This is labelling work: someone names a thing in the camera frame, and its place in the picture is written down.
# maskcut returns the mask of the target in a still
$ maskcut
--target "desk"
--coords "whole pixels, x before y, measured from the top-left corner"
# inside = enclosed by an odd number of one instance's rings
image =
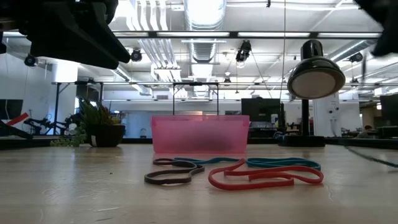
[[[319,162],[323,185],[226,192],[198,174],[183,186],[144,183],[152,145],[0,150],[0,223],[396,223],[398,172],[341,146],[289,149],[249,145],[250,157]],[[396,151],[356,148],[398,161]]]

